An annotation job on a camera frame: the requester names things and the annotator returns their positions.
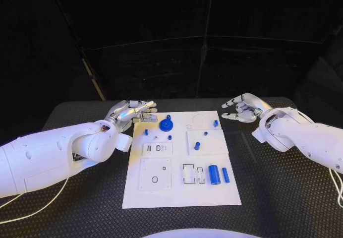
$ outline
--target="blue screw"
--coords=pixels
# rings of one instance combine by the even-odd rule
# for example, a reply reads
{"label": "blue screw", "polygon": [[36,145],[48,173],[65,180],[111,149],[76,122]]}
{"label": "blue screw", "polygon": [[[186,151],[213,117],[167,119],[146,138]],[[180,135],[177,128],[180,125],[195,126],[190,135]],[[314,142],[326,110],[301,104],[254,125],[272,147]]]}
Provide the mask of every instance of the blue screw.
{"label": "blue screw", "polygon": [[200,142],[196,142],[196,144],[195,144],[195,150],[199,150],[199,148],[200,148]]}

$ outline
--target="black table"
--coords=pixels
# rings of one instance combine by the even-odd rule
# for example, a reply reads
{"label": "black table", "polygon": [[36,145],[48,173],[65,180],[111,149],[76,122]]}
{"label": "black table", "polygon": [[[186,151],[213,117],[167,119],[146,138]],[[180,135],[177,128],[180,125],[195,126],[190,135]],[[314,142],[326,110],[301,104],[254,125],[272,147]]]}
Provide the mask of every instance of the black table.
{"label": "black table", "polygon": [[[295,107],[285,98],[264,98],[272,107]],[[226,112],[226,99],[156,100],[160,112]],[[45,130],[97,121],[117,101],[61,104]],[[130,153],[75,175],[50,206],[33,217],[0,225],[0,237],[133,237],[184,228],[213,228],[259,237],[343,237],[343,209],[329,170],[293,148],[275,151],[251,135],[258,122],[220,118],[241,206],[121,209]],[[125,132],[133,135],[133,127]],[[0,220],[24,216],[49,202],[63,182],[23,195],[0,211]]]}

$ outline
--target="blue part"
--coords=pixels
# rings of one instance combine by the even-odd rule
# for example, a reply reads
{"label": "blue part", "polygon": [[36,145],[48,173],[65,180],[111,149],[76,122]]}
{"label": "blue part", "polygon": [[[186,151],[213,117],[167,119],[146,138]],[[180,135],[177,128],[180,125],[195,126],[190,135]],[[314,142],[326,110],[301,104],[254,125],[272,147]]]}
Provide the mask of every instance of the blue part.
{"label": "blue part", "polygon": [[223,170],[223,179],[225,179],[225,182],[231,182],[226,168],[222,168],[222,170]]}
{"label": "blue part", "polygon": [[200,142],[196,142],[196,144],[195,144],[195,150],[199,150],[199,148],[200,148]]}
{"label": "blue part", "polygon": [[220,184],[220,177],[219,177],[219,171],[218,171],[216,165],[209,166],[209,179],[210,179],[212,185]]}
{"label": "blue part", "polygon": [[170,131],[173,129],[173,122],[170,120],[170,115],[167,115],[167,118],[160,121],[160,129],[161,131]]}

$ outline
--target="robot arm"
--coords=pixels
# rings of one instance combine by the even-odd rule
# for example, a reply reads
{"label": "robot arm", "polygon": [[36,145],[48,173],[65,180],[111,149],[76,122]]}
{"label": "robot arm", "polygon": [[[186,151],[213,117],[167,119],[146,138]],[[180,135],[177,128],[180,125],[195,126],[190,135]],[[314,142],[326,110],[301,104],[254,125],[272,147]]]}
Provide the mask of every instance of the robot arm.
{"label": "robot arm", "polygon": [[293,108],[272,108],[255,95],[244,95],[228,101],[222,107],[236,104],[236,114],[222,114],[226,119],[254,122],[259,126],[252,136],[268,142],[275,150],[285,152],[297,146],[304,156],[343,173],[343,130],[313,120]]}
{"label": "robot arm", "polygon": [[39,132],[0,147],[0,198],[39,190],[128,151],[133,122],[157,122],[153,101],[122,101],[104,120]]}

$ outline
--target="robotic hand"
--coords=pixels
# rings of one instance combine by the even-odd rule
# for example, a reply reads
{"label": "robotic hand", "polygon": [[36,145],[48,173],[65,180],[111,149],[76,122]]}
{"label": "robotic hand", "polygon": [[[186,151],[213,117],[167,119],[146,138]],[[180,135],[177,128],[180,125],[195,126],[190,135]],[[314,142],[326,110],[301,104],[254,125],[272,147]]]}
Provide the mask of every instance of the robotic hand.
{"label": "robotic hand", "polygon": [[285,152],[293,146],[304,156],[343,173],[343,130],[313,120],[293,108],[272,108],[251,93],[235,97],[222,108],[236,104],[236,114],[222,117],[249,123],[259,117],[259,126],[252,136],[268,142],[275,150]]}
{"label": "robotic hand", "polygon": [[39,132],[0,147],[0,198],[39,190],[128,151],[133,122],[157,122],[156,103],[121,101],[104,120]]}

